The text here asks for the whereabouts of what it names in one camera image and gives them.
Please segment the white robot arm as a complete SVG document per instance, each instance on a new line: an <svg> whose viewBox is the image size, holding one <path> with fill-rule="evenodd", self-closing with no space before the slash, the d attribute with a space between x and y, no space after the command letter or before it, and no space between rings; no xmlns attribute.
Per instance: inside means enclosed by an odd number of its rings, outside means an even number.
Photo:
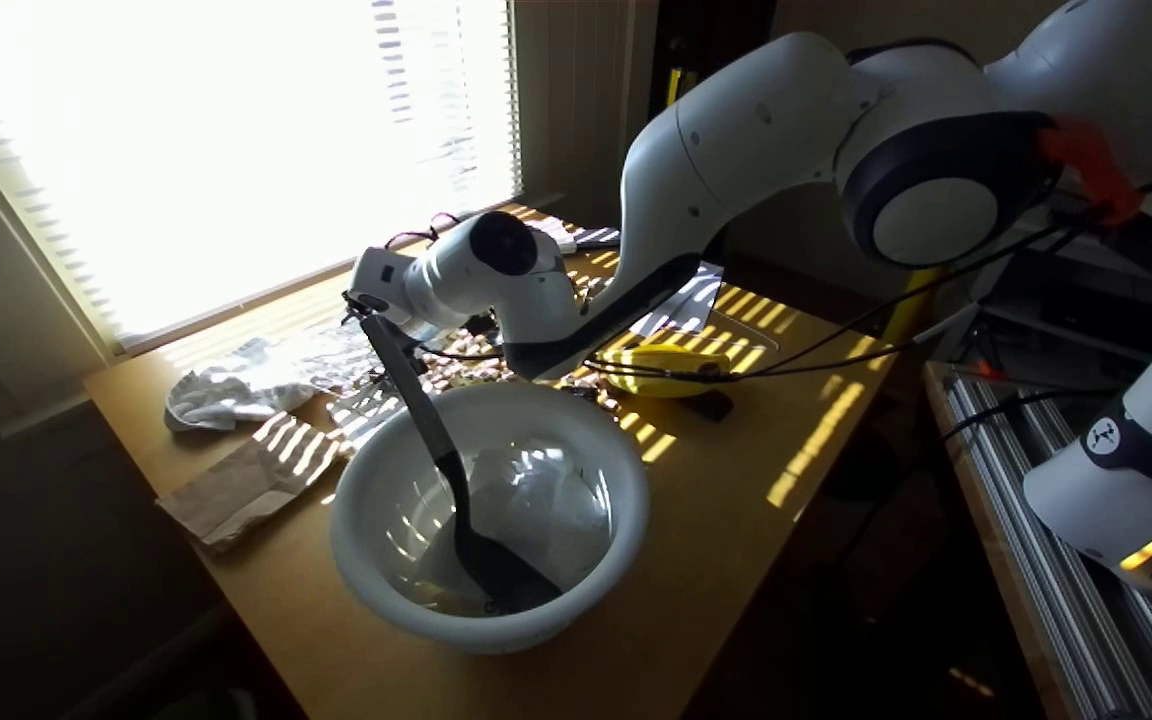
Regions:
<svg viewBox="0 0 1152 720"><path fill-rule="evenodd" d="M348 297L405 326L492 320L510 372L557 378L672 297L736 218L809 183L835 190L847 237L897 267L964 260L1036 207L1152 220L1152 0L1063 0L991 63L788 32L633 142L621 264L594 297L506 211L414 256L363 252Z"/></svg>

